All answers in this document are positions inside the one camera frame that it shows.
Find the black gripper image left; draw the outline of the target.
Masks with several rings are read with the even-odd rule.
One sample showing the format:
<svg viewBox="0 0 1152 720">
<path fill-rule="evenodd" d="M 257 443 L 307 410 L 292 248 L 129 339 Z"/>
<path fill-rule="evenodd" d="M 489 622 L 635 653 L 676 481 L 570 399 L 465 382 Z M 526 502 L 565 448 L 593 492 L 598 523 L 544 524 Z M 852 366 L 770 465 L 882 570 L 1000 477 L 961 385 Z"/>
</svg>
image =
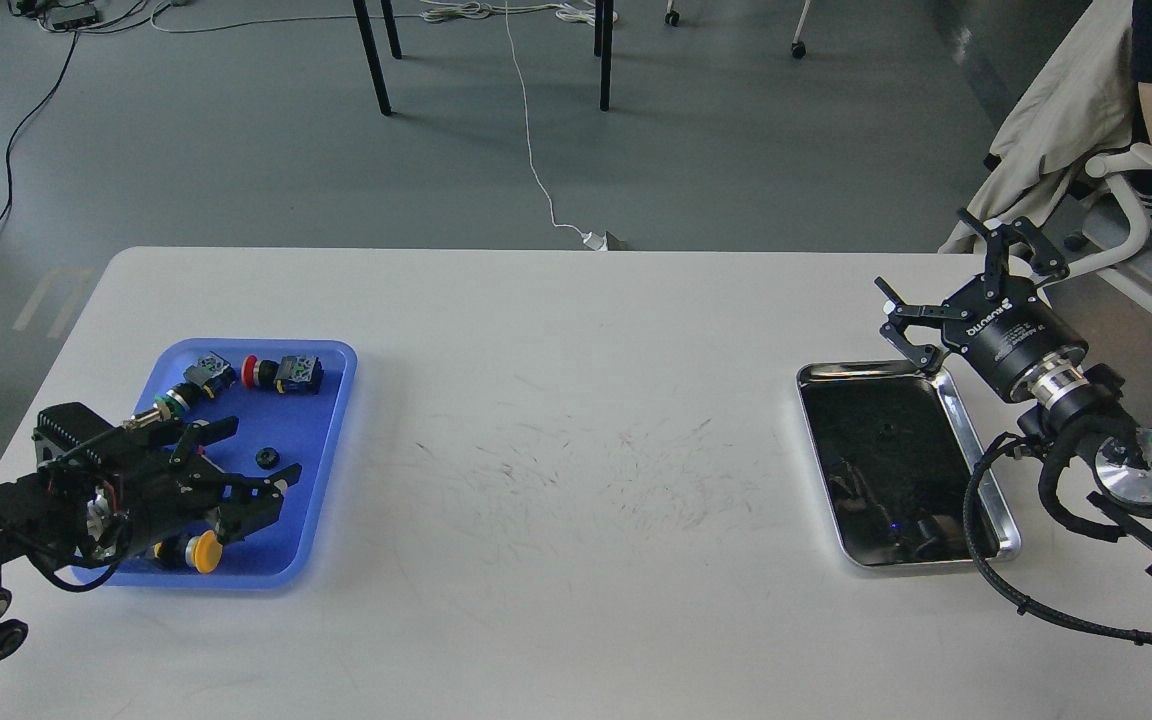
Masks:
<svg viewBox="0 0 1152 720">
<path fill-rule="evenodd" d="M 132 416 L 122 429 L 88 406 L 61 404 L 37 415 L 35 448 L 47 488 L 84 502 L 83 555 L 147 559 L 165 538 L 214 530 L 228 546 L 279 520 L 302 465 L 293 462 L 270 477 L 221 473 L 205 448 L 237 429 L 238 416 L 182 420 L 160 415 Z"/>
</svg>

